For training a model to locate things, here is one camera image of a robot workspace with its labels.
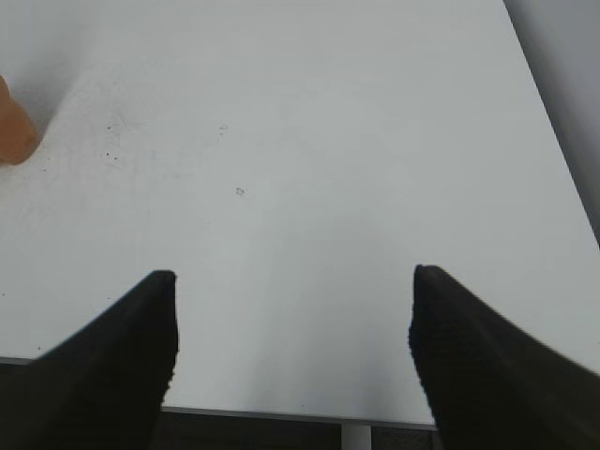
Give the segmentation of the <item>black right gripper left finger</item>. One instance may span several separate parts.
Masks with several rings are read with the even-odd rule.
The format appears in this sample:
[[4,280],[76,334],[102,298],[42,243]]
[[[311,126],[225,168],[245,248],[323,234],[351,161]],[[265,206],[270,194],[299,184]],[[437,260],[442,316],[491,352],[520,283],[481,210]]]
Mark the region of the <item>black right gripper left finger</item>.
[[4,449],[146,449],[179,350],[176,275],[159,270],[1,385]]

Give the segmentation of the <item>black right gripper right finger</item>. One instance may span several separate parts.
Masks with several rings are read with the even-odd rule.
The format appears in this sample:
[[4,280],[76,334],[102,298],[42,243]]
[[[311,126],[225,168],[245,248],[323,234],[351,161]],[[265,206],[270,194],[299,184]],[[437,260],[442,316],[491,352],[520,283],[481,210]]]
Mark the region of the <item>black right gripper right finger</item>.
[[414,269],[409,346],[444,448],[598,448],[598,375],[438,266]]

